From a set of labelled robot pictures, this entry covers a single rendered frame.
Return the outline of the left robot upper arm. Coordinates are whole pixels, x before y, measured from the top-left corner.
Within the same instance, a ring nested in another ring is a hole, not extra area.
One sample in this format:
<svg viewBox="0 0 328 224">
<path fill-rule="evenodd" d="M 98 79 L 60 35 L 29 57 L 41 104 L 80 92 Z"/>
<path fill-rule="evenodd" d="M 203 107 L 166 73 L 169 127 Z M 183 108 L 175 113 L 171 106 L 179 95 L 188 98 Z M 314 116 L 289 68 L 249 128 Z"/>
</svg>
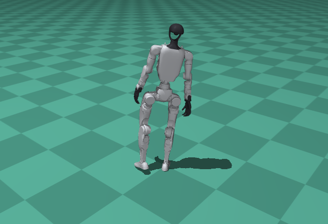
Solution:
<svg viewBox="0 0 328 224">
<path fill-rule="evenodd" d="M 153 72 L 153 65 L 156 60 L 156 55 L 158 55 L 160 53 L 161 49 L 162 49 L 162 46 L 160 46 L 160 45 L 153 45 L 150 48 L 150 52 L 149 52 L 148 59 L 147 59 L 147 65 L 145 65 L 147 67 L 146 74 L 150 74 Z"/>
</svg>

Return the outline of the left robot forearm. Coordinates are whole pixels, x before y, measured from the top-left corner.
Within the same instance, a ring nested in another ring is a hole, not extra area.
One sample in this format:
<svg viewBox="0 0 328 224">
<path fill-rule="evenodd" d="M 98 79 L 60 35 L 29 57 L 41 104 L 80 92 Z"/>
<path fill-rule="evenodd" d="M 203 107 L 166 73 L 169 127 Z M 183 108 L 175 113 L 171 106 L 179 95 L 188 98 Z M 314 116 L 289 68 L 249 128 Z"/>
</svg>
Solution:
<svg viewBox="0 0 328 224">
<path fill-rule="evenodd" d="M 144 66 L 143 69 L 142 69 L 141 77 L 140 77 L 140 79 L 138 81 L 138 84 L 136 85 L 137 90 L 140 87 L 142 87 L 142 90 L 143 90 L 143 88 L 145 86 L 145 83 L 146 83 L 146 81 L 147 81 L 147 79 L 149 77 L 149 75 L 146 74 L 146 70 L 147 70 L 147 67 Z"/>
</svg>

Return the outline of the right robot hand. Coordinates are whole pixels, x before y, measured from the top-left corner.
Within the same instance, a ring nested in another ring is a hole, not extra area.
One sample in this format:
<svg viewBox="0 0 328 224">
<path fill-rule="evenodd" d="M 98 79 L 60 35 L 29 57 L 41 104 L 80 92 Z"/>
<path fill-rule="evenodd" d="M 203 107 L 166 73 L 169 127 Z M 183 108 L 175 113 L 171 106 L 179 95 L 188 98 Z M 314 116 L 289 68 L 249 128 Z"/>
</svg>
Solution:
<svg viewBox="0 0 328 224">
<path fill-rule="evenodd" d="M 186 108 L 185 113 L 183 114 L 184 116 L 189 116 L 191 114 L 191 96 L 188 96 L 188 100 L 184 99 L 186 101 L 184 108 L 182 111 Z"/>
</svg>

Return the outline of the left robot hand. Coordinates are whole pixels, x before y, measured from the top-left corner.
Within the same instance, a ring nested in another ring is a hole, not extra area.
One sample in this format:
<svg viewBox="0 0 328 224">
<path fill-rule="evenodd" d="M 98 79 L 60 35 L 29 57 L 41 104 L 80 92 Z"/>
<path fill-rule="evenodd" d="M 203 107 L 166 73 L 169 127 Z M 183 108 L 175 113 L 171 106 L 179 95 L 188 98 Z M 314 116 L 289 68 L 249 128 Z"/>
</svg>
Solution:
<svg viewBox="0 0 328 224">
<path fill-rule="evenodd" d="M 136 101 L 136 103 L 137 104 L 139 104 L 139 102 L 138 102 L 138 96 L 139 96 L 139 93 L 142 91 L 142 87 L 140 87 L 140 88 L 138 88 L 138 90 L 137 90 L 137 88 L 135 88 L 135 92 L 134 92 L 134 100 Z"/>
</svg>

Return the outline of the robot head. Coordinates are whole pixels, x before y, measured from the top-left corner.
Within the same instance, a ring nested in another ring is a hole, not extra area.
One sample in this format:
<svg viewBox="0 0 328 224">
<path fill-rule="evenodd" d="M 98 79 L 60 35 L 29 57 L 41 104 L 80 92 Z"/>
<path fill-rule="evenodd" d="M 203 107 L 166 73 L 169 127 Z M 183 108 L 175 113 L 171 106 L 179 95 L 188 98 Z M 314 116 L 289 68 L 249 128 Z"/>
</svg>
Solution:
<svg viewBox="0 0 328 224">
<path fill-rule="evenodd" d="M 174 35 L 178 35 L 178 38 L 176 39 L 172 39 L 171 38 L 171 32 L 174 33 Z M 181 35 L 184 33 L 184 29 L 183 29 L 183 26 L 180 25 L 180 24 L 172 24 L 170 27 L 169 27 L 169 38 L 171 40 L 170 44 L 167 45 L 167 47 L 169 47 L 170 49 L 176 49 L 176 50 L 179 50 L 181 49 L 180 47 L 178 47 L 178 40 L 179 38 L 181 37 Z"/>
</svg>

